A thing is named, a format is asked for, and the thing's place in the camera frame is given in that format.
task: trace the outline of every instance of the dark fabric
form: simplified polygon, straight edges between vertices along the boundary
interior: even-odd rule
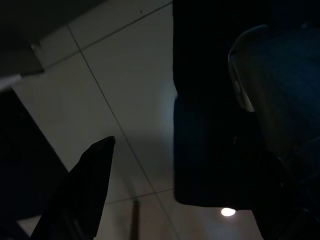
[[[0,214],[40,215],[68,172],[13,90],[0,94]]]
[[[182,204],[250,205],[236,184],[246,172],[235,168],[232,149],[240,130],[258,123],[236,102],[228,51],[241,32],[263,22],[257,8],[255,1],[173,1],[174,194]],[[259,128],[246,134],[261,142]]]
[[[115,143],[115,138],[110,136],[94,143],[82,154],[52,197],[31,240],[77,239],[74,234],[79,233],[78,239],[93,239],[97,235]]]
[[[274,154],[320,137],[320,29],[270,33],[233,62]]]

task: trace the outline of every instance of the pointed dark object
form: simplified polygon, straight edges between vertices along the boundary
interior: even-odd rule
[[[82,154],[52,197],[31,240],[92,240],[97,235],[115,143],[115,138],[109,136]]]

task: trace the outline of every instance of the black cloth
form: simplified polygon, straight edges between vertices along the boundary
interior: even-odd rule
[[[311,1],[173,1],[174,187],[178,202],[250,209],[241,179],[250,169],[235,157],[233,139],[264,146],[254,113],[243,112],[228,71],[228,52],[244,31],[317,26]]]

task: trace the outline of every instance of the dark object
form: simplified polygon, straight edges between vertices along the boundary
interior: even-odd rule
[[[135,200],[133,202],[130,240],[139,239],[139,220],[140,220],[140,203],[137,200]]]
[[[104,0],[9,0],[0,3],[0,77],[43,72],[31,44]]]
[[[109,136],[82,154],[52,197],[31,240],[92,240],[97,235],[115,143],[115,138]]]
[[[0,94],[0,213],[40,215],[68,172],[13,90]]]

